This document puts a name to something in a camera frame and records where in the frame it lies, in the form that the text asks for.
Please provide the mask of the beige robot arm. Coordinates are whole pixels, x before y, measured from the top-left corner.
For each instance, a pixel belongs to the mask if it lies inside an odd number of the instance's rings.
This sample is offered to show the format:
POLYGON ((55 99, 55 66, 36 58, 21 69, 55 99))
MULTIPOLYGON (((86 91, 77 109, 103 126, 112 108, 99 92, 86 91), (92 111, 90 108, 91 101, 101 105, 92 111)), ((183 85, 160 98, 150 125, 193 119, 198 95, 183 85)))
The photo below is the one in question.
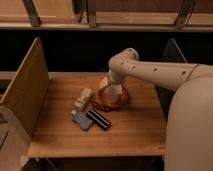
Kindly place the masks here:
POLYGON ((213 171, 213 66, 143 62, 127 48, 111 57, 107 81, 133 76, 172 90, 164 171, 213 171))

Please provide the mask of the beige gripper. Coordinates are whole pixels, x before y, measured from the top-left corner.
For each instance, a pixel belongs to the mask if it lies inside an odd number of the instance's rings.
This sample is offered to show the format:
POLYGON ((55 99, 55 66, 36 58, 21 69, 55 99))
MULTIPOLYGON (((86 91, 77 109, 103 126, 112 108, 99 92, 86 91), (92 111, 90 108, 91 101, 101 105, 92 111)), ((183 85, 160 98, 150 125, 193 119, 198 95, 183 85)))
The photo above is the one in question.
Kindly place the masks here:
POLYGON ((106 78, 107 86, 105 88, 105 94, 109 100, 117 100, 123 91, 123 86, 121 84, 112 84, 109 78, 106 78))

